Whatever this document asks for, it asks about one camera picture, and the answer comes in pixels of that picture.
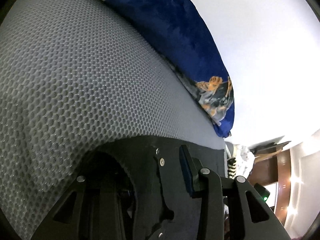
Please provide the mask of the black denim pants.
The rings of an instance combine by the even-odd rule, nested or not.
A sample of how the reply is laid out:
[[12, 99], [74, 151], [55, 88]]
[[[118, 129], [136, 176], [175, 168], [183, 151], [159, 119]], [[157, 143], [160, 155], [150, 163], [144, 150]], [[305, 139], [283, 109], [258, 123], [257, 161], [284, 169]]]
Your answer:
[[142, 136], [86, 153], [85, 232], [91, 239], [196, 239], [202, 167], [224, 175], [224, 151]]

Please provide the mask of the brown wooden wardrobe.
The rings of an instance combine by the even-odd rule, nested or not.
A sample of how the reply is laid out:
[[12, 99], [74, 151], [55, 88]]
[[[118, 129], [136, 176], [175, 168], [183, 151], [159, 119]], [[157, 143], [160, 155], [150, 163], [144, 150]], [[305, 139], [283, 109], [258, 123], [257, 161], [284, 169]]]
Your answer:
[[276, 217], [281, 224], [287, 219], [287, 208], [289, 207], [291, 195], [291, 154], [289, 150], [280, 149], [274, 153], [263, 154], [254, 163], [253, 170], [248, 181], [263, 187], [273, 186], [275, 188], [273, 207]]

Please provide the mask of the grey mesh mattress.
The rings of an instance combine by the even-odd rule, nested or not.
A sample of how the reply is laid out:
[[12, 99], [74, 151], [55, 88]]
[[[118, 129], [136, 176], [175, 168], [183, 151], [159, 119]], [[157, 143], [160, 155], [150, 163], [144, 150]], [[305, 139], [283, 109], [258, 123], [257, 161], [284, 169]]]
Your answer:
[[224, 148], [168, 63], [99, 0], [16, 0], [1, 24], [1, 210], [30, 239], [82, 156], [137, 135]]

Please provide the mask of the blue floral plush blanket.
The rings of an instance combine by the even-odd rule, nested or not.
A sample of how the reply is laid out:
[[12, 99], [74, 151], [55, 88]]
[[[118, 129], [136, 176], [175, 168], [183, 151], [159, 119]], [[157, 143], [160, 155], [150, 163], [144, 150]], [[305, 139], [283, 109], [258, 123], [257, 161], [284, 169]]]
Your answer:
[[218, 136], [234, 124], [231, 78], [214, 39], [191, 0], [105, 0], [173, 66], [185, 88], [212, 119]]

